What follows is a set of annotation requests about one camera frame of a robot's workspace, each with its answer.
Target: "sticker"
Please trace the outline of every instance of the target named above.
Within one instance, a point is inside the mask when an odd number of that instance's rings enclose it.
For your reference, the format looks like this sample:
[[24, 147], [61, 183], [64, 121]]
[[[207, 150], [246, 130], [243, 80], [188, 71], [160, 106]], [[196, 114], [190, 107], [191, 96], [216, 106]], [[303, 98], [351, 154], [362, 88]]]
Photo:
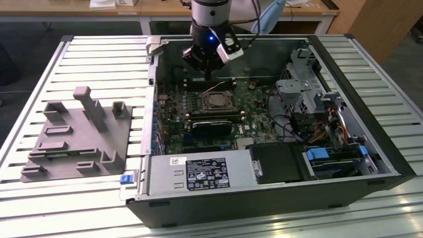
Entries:
[[184, 165], [187, 162], [187, 157], [172, 157], [171, 165]]
[[119, 15], [136, 15], [136, 12], [131, 12], [131, 11], [120, 11], [117, 12]]
[[226, 158], [188, 160], [184, 163], [190, 191], [231, 187]]

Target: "blue tab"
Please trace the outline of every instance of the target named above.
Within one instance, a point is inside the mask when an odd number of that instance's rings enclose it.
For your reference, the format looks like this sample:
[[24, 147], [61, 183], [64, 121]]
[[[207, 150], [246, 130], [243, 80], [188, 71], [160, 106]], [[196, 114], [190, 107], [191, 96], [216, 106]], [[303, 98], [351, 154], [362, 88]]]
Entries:
[[311, 148], [307, 152], [307, 158], [308, 160], [319, 160], [319, 159], [328, 159], [330, 154], [326, 150], [326, 148]]
[[133, 175], [121, 175], [120, 184], [131, 184], [131, 183], [133, 183]]
[[367, 149], [363, 145], [359, 146], [359, 151], [362, 152], [363, 157], [368, 155]]
[[312, 155], [311, 150], [308, 150], [308, 151], [306, 152], [306, 155], [307, 155], [307, 159], [308, 159], [308, 160], [314, 160], [314, 159], [315, 159], [315, 156]]

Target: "warning label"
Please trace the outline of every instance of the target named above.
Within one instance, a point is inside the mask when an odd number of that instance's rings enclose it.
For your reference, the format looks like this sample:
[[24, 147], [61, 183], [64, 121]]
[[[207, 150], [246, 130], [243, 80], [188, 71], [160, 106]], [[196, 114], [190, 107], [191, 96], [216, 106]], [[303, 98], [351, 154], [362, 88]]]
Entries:
[[187, 160], [187, 188], [190, 191], [230, 187], [226, 159]]

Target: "wooden table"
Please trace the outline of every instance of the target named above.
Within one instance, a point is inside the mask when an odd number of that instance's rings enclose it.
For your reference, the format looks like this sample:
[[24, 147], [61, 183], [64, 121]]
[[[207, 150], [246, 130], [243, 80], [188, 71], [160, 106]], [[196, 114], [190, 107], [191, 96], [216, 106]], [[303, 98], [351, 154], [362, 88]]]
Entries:
[[[286, 7], [279, 21], [314, 21], [319, 22], [315, 34], [326, 34], [338, 10], [330, 10], [320, 0], [308, 4], [295, 5], [300, 8]], [[149, 23], [152, 21], [191, 21], [191, 11], [184, 8], [179, 0], [141, 0], [141, 30], [151, 35]]]
[[[320, 0], [283, 10], [279, 21], [319, 22], [316, 34], [326, 34], [338, 10]], [[137, 21], [144, 35], [151, 35], [152, 21], [191, 21], [191, 11], [179, 0], [139, 0], [135, 6], [89, 11], [89, 0], [0, 0], [0, 22]]]
[[91, 11], [89, 0], [0, 0], [0, 22], [140, 21], [135, 6]]

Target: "motherboard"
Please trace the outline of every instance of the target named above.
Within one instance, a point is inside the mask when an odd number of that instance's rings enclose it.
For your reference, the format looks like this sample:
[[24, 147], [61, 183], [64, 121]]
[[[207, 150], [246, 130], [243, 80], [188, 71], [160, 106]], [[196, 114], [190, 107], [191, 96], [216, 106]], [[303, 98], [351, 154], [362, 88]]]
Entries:
[[166, 154], [244, 149], [278, 141], [266, 109], [270, 86], [248, 78], [159, 85]]

